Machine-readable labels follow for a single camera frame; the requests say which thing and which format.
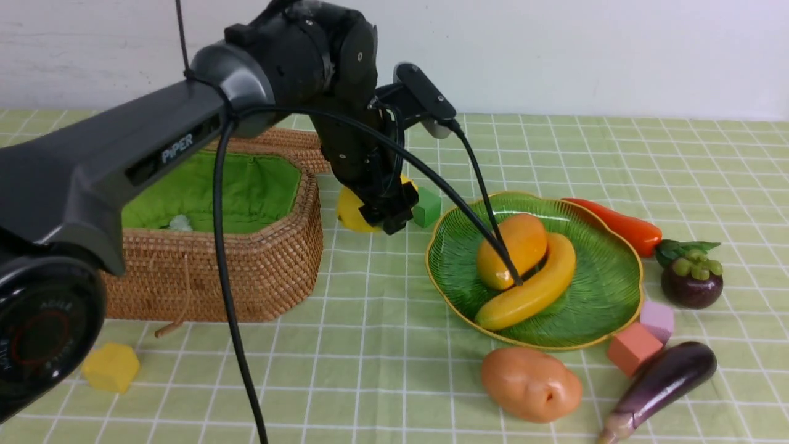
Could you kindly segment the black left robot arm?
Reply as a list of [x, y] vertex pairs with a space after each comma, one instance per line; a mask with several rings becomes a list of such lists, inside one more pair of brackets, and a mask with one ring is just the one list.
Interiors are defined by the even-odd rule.
[[185, 79], [2, 149], [2, 421], [76, 370], [102, 328], [100, 272], [125, 269], [121, 211], [220, 138], [307, 113], [363, 219], [392, 235], [418, 193], [377, 98], [377, 28], [322, 1], [272, 1], [194, 55]]

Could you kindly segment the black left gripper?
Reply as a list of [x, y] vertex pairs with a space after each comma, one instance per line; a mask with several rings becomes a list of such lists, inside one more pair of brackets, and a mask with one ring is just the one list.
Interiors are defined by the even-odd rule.
[[[396, 154], [377, 138], [331, 118], [314, 117], [312, 121], [324, 157], [341, 185], [362, 197], [366, 189], [382, 189], [398, 179]], [[387, 235], [394, 235], [412, 219], [412, 209], [419, 200], [418, 188], [413, 182], [400, 183], [384, 196], [384, 201], [361, 205], [359, 213], [369, 226], [382, 226]]]

